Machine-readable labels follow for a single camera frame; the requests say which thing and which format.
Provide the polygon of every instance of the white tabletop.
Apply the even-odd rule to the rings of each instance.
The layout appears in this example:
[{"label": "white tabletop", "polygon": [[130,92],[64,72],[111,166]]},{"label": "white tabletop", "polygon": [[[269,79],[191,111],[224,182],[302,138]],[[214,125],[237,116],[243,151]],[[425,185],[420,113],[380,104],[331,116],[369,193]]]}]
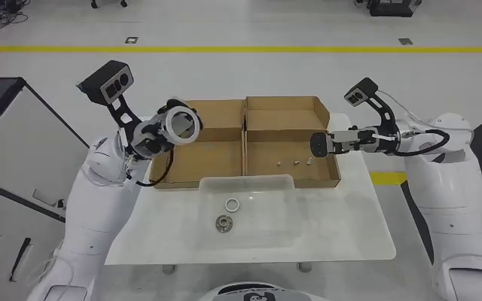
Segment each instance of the white tabletop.
[{"label": "white tabletop", "polygon": [[[328,130],[345,130],[332,114]],[[336,188],[298,190],[303,234],[289,248],[203,250],[193,244],[196,190],[142,188],[134,212],[111,246],[105,264],[272,263],[390,260],[395,246],[361,152],[337,156]]]}]

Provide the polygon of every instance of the cardboard box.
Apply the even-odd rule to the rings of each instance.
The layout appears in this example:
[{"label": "cardboard box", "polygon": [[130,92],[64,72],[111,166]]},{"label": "cardboard box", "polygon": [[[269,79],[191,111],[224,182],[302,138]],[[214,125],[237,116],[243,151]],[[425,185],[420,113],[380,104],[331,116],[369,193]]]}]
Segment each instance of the cardboard box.
[{"label": "cardboard box", "polygon": [[335,156],[315,158],[310,150],[311,135],[326,131],[329,121],[330,113],[314,96],[248,97],[245,174],[288,174],[296,188],[336,187],[340,171]]},{"label": "cardboard box", "polygon": [[[205,177],[291,175],[296,188],[336,187],[336,158],[315,158],[314,132],[326,131],[330,113],[317,97],[248,97],[246,100],[189,101],[204,129],[196,142],[175,147],[174,163],[155,187],[196,188]],[[312,164],[307,160],[312,157]],[[300,164],[293,165],[295,160]],[[150,179],[166,170],[169,154],[154,158]]]},{"label": "cardboard box", "polygon": [[[196,142],[178,145],[174,163],[164,181],[155,187],[195,188],[205,177],[236,177],[244,175],[244,100],[188,101],[197,109],[204,124]],[[155,157],[150,179],[164,173],[169,154]]]}]

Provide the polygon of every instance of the transparent plastic bin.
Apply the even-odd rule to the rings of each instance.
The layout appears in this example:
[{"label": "transparent plastic bin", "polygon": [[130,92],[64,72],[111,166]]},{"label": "transparent plastic bin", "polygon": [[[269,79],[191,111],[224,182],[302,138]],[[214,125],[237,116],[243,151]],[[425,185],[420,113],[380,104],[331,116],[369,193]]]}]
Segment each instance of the transparent plastic bin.
[{"label": "transparent plastic bin", "polygon": [[[203,178],[199,192],[200,248],[288,247],[300,235],[300,216],[290,175]],[[234,213],[224,207],[230,198],[240,203]],[[233,227],[226,233],[215,226],[222,214],[233,219]]]}]

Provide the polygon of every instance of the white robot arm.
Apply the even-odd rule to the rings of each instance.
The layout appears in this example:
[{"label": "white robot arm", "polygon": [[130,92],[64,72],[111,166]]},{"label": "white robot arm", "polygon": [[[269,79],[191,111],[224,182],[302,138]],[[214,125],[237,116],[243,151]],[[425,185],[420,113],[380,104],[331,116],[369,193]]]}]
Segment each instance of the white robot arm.
[{"label": "white robot arm", "polygon": [[122,95],[132,83],[127,64],[110,61],[79,85],[92,102],[108,108],[120,131],[91,146],[68,198],[64,241],[28,301],[98,300],[96,277],[141,187],[165,177],[142,183],[150,160],[169,151],[168,171],[175,145],[195,141],[203,128],[196,110],[177,99],[141,121]]},{"label": "white robot arm", "polygon": [[476,301],[482,296],[482,174],[470,148],[473,131],[457,114],[428,122],[408,113],[395,120],[369,78],[355,85],[345,99],[353,106],[367,102],[381,116],[379,126],[316,133],[316,157],[348,151],[383,152],[404,157],[410,191],[429,228],[434,251],[435,291],[449,301]]}]

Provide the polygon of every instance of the wire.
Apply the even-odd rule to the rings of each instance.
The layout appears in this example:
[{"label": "wire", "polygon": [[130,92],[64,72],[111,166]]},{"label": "wire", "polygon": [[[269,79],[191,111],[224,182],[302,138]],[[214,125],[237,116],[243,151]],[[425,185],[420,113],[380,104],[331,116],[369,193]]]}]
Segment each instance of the wire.
[{"label": "wire", "polygon": [[42,261],[40,264],[38,264],[38,266],[36,266],[32,272],[30,273],[29,277],[27,277],[27,285],[30,286],[32,285],[35,281],[37,281],[38,279],[44,277],[44,275],[46,275],[47,273],[49,273],[52,268],[50,267],[49,269],[45,269],[39,276],[37,276],[36,278],[30,280],[30,276],[33,274],[33,271],[37,270],[39,267],[42,267],[45,263],[49,264],[50,262],[52,261],[55,261],[55,260],[61,260],[63,261],[64,263],[67,264],[67,266],[69,266],[70,268],[70,279],[69,279],[69,282],[67,283],[66,285],[66,288],[64,288],[63,292],[60,294],[59,298],[57,299],[57,301],[60,301],[63,297],[63,295],[66,294],[67,290],[69,289],[69,287],[71,287],[72,285],[72,282],[74,281],[74,275],[75,275],[75,270],[74,270],[74,266],[70,263],[70,261],[68,261],[67,259],[65,258],[61,258],[61,257],[57,257],[57,256],[54,256],[52,258],[50,258],[49,260],[45,260],[45,261]]},{"label": "wire", "polygon": [[[174,149],[169,151],[169,163],[167,164],[166,170],[164,171],[163,175],[160,176],[156,181],[151,181],[151,183],[142,183],[141,181],[137,181],[136,184],[142,187],[153,187],[159,184],[164,178],[166,178],[169,170],[171,170],[172,163],[174,162]],[[127,178],[132,179],[132,176],[127,173]]]},{"label": "wire", "polygon": [[20,10],[30,4],[30,0],[23,0],[20,2],[15,1],[15,8],[8,7],[7,0],[4,0],[0,5],[0,29],[6,27],[9,24],[18,24],[25,22],[29,19],[29,16],[22,13]]},{"label": "wire", "polygon": [[388,96],[390,99],[392,99],[397,105],[399,105],[402,109],[404,109],[407,113],[408,113],[408,117],[415,121],[415,122],[418,122],[418,123],[421,123],[422,125],[424,126],[428,126],[430,128],[433,128],[433,129],[442,129],[442,130],[446,130],[446,131],[464,131],[464,132],[470,132],[471,133],[471,139],[470,139],[470,142],[472,142],[472,139],[474,138],[474,130],[473,129],[464,129],[464,128],[450,128],[450,127],[442,127],[442,126],[433,126],[431,125],[430,123],[427,123],[423,120],[421,120],[420,118],[418,118],[414,113],[412,113],[411,111],[409,111],[406,107],[404,107],[400,102],[398,102],[393,96],[391,96],[390,94],[388,94],[387,92],[383,92],[382,90],[378,90],[378,92],[382,93],[382,94],[385,94],[386,96]]},{"label": "wire", "polygon": [[438,142],[435,145],[432,145],[430,147],[424,148],[422,150],[417,150],[417,151],[410,151],[407,153],[401,153],[397,150],[394,150],[392,154],[399,156],[399,157],[411,157],[411,156],[417,156],[417,155],[423,155],[427,154],[428,152],[435,151],[436,149],[443,147],[444,145],[447,144],[447,142],[450,140],[450,135],[447,134],[446,132],[442,132],[439,129],[428,129],[425,131],[426,134],[436,134],[442,136],[442,141]]}]

